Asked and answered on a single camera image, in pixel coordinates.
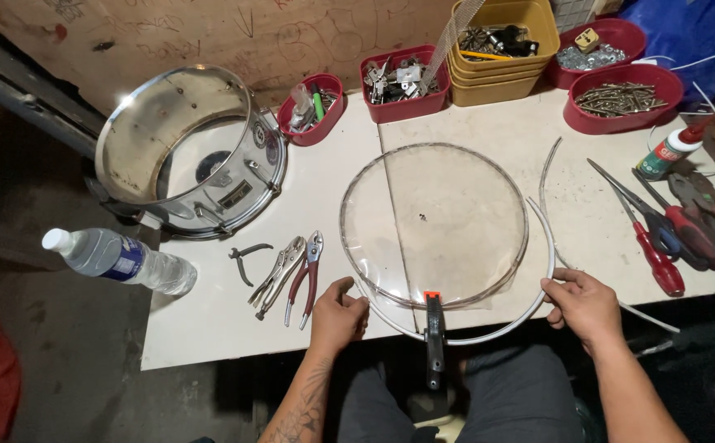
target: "white bottle cap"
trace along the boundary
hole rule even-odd
[[[61,251],[71,242],[73,242],[73,238],[65,229],[54,228],[43,236],[43,248],[50,251]]]

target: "concrete floor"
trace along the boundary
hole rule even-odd
[[[158,241],[97,205],[75,152],[1,107],[0,222],[38,242],[92,226]],[[255,441],[244,362],[139,371],[149,306],[143,287],[0,261],[0,325],[22,369],[10,440]]]

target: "hand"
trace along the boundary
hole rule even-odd
[[[554,304],[546,317],[551,327],[562,329],[568,324],[591,356],[596,347],[625,343],[613,289],[580,270],[557,268],[553,277],[565,283],[541,279],[547,294],[544,301]]]
[[[363,336],[369,325],[369,299],[346,295],[354,283],[352,277],[334,281],[314,304],[310,351],[334,359],[350,341]]]

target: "wooden board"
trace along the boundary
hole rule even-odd
[[[363,58],[436,44],[454,0],[0,0],[0,33],[105,115],[169,69],[231,69],[260,105],[304,76],[359,87]]]

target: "workbench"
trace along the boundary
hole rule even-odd
[[[595,160],[651,206],[660,209],[630,172],[647,153],[648,129],[608,136],[580,134],[562,119],[567,99],[567,91],[562,90],[504,103],[469,108],[450,106],[438,114],[380,126],[371,121],[360,94],[346,98],[344,115],[322,142],[289,147],[282,193],[250,225],[225,240],[170,240],[161,244],[160,251],[194,263],[198,281],[190,293],[177,300],[153,294],[143,370],[307,347],[311,321],[304,331],[297,328],[307,283],[300,288],[288,328],[284,327],[284,307],[291,278],[260,322],[254,317],[257,310],[246,302],[254,288],[242,282],[236,263],[228,254],[232,247],[272,244],[274,250],[260,250],[244,259],[248,278],[259,285],[273,267],[279,249],[295,236],[308,238],[319,229],[324,247],[318,295],[340,277],[351,275],[357,279],[339,235],[339,207],[344,191],[373,158],[415,143],[447,142],[477,151],[497,162],[514,179],[523,196],[537,201],[543,163],[555,140],[562,136],[562,145],[546,181],[546,205],[563,256],[574,267],[613,287],[618,298],[627,304],[670,299],[653,279],[616,194],[585,161],[588,157]],[[652,144],[684,126],[678,118],[658,128]],[[704,149],[689,159],[699,170],[715,170],[715,162]],[[711,180],[715,185],[715,176]],[[654,187],[676,203],[665,182],[654,183]],[[448,329],[510,322],[537,296],[540,278],[546,272],[548,250],[541,224],[531,210],[528,213],[529,243],[511,282],[490,296],[490,303],[483,308],[447,311]],[[685,297],[715,294],[715,272],[697,272],[684,263],[677,263],[677,267],[685,282]],[[357,289],[351,295],[360,296]],[[387,303],[382,303],[381,308],[407,329],[416,330],[416,325],[425,324],[424,311],[415,311],[416,320],[409,308]],[[544,317],[549,310],[549,305],[543,305],[535,317]],[[379,318],[369,317],[364,340],[392,335],[398,332]]]

